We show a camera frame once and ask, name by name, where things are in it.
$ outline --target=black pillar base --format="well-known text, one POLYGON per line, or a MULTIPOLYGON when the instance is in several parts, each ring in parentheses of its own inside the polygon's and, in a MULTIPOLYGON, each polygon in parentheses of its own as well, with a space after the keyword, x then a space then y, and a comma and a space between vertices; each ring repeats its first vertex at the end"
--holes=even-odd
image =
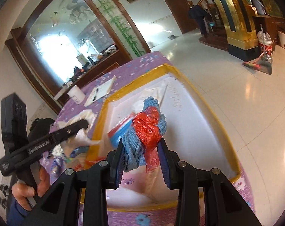
POLYGON ((231 55, 236 56, 237 58, 245 62, 256 59, 260 56, 259 46, 244 50, 239 47, 228 44, 228 52, 231 55))

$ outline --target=metal bolt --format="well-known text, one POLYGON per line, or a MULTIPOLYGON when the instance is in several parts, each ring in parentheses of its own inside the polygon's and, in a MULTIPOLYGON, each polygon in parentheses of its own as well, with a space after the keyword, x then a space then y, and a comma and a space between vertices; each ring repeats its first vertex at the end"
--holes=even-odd
POLYGON ((73 174, 73 173, 74 173, 74 170, 71 169, 71 168, 68 168, 68 169, 65 171, 65 174, 66 174, 66 175, 71 175, 71 174, 73 174))
POLYGON ((105 166, 108 165, 108 161, 100 161, 99 164, 100 164, 101 167, 105 167, 105 166))
POLYGON ((185 167, 186 166, 186 162, 185 161, 178 161, 178 166, 180 167, 185 167))
POLYGON ((220 172, 221 172, 218 168, 213 168, 211 171, 212 171, 212 173, 215 174, 215 175, 219 175, 220 172))

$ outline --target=wooden door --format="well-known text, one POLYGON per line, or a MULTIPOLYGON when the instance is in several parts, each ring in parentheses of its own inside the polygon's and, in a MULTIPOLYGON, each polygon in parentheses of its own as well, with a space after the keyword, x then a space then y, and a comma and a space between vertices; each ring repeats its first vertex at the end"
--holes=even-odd
POLYGON ((165 0, 170 8, 182 34, 198 28, 194 19, 188 17, 189 5, 187 0, 165 0))

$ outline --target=gold column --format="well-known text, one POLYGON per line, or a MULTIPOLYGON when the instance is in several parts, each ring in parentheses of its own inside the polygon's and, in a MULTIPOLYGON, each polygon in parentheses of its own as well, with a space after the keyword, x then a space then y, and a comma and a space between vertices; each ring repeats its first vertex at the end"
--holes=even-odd
POLYGON ((258 40, 252 18, 253 10, 250 6, 247 6, 247 1, 214 0, 214 2, 216 3, 222 16, 227 33, 228 44, 242 50, 249 50, 258 46, 258 40))

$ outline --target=white cup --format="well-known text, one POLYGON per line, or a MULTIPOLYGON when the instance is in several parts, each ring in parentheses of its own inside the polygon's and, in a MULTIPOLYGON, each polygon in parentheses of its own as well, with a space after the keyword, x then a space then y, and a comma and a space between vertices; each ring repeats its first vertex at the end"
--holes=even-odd
POLYGON ((78 86, 73 86, 69 90, 68 95, 76 102, 77 105, 79 105, 86 97, 86 95, 81 91, 80 88, 78 88, 78 86))

